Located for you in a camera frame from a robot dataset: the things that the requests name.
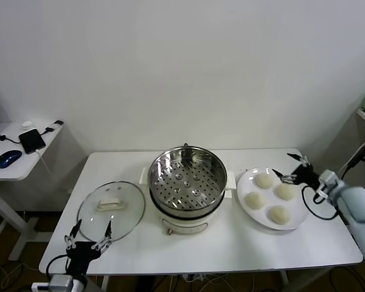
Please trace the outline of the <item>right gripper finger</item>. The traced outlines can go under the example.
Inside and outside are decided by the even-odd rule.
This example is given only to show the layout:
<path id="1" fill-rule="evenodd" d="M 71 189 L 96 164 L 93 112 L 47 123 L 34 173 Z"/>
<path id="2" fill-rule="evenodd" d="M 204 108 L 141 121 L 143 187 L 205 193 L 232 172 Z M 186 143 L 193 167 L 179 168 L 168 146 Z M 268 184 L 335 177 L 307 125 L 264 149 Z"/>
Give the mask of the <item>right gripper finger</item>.
<path id="1" fill-rule="evenodd" d="M 281 180 L 282 183 L 294 183 L 295 175 L 284 175 L 275 169 L 272 169 L 272 171 Z"/>
<path id="2" fill-rule="evenodd" d="M 287 153 L 287 155 L 295 160 L 297 160 L 301 166 L 308 167 L 310 165 L 306 156 L 301 156 L 295 153 Z"/>

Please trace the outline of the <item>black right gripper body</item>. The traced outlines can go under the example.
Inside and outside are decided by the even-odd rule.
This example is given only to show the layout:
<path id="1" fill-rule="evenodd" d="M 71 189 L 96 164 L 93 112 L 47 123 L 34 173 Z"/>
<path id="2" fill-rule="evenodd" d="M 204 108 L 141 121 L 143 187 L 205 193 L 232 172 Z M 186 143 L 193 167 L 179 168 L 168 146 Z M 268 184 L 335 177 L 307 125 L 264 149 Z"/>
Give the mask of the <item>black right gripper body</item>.
<path id="1" fill-rule="evenodd" d="M 312 165 L 299 165 L 291 175 L 294 185 L 306 184 L 313 190 L 320 186 L 319 174 L 314 171 Z"/>

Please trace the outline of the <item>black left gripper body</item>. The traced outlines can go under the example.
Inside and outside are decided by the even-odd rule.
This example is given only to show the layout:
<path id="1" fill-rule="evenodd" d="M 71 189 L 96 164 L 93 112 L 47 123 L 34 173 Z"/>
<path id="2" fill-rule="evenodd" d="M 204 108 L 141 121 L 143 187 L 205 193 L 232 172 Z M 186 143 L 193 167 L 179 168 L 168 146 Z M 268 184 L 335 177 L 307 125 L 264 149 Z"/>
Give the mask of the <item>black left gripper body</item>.
<path id="1" fill-rule="evenodd" d="M 66 273 L 70 275 L 85 275 L 89 264 L 100 257 L 100 250 L 92 248 L 95 242 L 76 242 L 75 247 L 66 248 L 70 259 Z"/>

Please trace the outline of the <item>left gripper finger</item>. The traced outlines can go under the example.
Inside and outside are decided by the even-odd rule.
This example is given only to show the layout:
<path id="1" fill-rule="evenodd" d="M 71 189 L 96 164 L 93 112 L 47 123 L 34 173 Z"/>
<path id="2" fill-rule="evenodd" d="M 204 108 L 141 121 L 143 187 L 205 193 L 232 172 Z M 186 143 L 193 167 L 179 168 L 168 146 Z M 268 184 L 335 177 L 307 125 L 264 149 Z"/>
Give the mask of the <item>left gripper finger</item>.
<path id="1" fill-rule="evenodd" d="M 77 236 L 77 233 L 80 230 L 80 226 L 82 223 L 82 219 L 80 219 L 71 229 L 69 235 L 65 235 L 64 236 L 64 241 L 66 243 L 66 249 L 70 250 L 70 249 L 74 249 L 76 247 L 75 244 L 75 238 Z"/>
<path id="2" fill-rule="evenodd" d="M 111 221 L 109 221 L 106 227 L 104 238 L 93 244 L 91 246 L 91 249 L 95 249 L 96 251 L 106 251 L 112 244 L 111 237 L 112 237 L 112 227 L 111 227 Z"/>

